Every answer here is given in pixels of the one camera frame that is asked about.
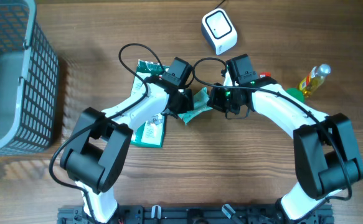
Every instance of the red object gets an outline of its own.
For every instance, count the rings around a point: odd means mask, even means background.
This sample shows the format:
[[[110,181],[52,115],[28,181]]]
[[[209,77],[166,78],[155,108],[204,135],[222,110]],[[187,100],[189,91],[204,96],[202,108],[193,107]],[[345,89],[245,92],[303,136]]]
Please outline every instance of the red object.
[[[261,72],[261,74],[259,74],[259,78],[263,78],[263,77],[271,77],[271,73],[270,72]]]

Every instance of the green lid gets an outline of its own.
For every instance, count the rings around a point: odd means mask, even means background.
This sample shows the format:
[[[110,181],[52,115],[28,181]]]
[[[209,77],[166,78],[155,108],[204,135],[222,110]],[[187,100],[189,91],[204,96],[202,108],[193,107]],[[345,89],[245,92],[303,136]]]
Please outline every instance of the green lid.
[[[286,92],[289,93],[289,95],[295,97],[300,102],[304,103],[304,95],[300,90],[295,89],[295,88],[290,88]]]

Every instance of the wooden surface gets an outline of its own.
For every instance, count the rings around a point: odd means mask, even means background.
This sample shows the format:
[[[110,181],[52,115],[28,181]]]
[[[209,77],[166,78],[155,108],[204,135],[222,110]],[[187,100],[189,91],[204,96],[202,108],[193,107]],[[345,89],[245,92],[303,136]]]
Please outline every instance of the wooden surface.
[[[202,16],[217,1],[43,4],[37,19],[61,61],[57,108],[59,139],[43,154],[0,157],[0,223],[55,223],[57,209],[81,205],[80,192],[50,179],[52,153],[82,110],[112,107],[130,95],[133,77],[118,61],[121,46],[150,46],[163,63],[174,57],[195,63],[214,52],[200,32]],[[306,103],[353,123],[363,158],[363,1],[229,1],[237,45],[220,56],[247,53],[255,70],[271,72],[285,89],[313,66],[332,74]],[[133,47],[124,53],[154,60]],[[197,75],[221,82],[220,64],[202,63]],[[203,86],[194,83],[194,93]],[[226,120],[208,111],[187,126],[169,118],[163,149],[131,146],[115,184],[120,204],[200,205],[273,203],[296,182],[293,142],[264,116]],[[67,179],[58,166],[56,173]],[[349,202],[333,201],[336,223],[363,223],[363,181]]]

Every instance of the gray plastic basket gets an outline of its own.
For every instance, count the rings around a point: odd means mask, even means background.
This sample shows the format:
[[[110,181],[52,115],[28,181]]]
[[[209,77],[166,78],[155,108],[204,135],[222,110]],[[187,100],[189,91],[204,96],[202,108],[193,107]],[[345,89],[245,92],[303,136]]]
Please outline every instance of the gray plastic basket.
[[[33,0],[0,0],[0,156],[52,140],[59,66],[35,19]]]

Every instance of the yellow bottle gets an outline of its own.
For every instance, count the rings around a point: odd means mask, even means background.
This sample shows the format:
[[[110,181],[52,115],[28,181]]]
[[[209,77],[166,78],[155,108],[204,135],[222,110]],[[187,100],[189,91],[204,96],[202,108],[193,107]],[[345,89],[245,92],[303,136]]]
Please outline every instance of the yellow bottle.
[[[300,82],[297,89],[300,90],[304,97],[307,98],[313,94],[317,88],[325,81],[325,77],[329,75],[331,68],[327,64],[315,66],[304,80]]]

